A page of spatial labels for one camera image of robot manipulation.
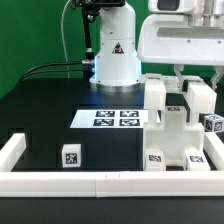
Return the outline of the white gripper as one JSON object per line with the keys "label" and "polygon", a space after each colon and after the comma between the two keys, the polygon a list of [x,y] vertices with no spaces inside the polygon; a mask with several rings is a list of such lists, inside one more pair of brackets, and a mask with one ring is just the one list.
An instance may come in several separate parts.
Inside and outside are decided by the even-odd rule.
{"label": "white gripper", "polygon": [[224,28],[191,27],[186,15],[152,14],[141,27],[137,54],[145,63],[175,64],[181,92],[187,92],[184,65],[217,66],[215,90],[224,76]]}

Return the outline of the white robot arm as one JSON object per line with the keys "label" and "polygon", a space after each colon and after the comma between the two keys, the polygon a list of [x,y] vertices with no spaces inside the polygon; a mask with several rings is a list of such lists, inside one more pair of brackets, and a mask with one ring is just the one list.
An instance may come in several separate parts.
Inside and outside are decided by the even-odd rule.
{"label": "white robot arm", "polygon": [[176,75],[186,65],[213,66],[211,82],[224,77],[224,0],[148,0],[148,9],[136,35],[129,4],[102,7],[92,86],[127,91],[140,83],[143,62],[172,64]]}

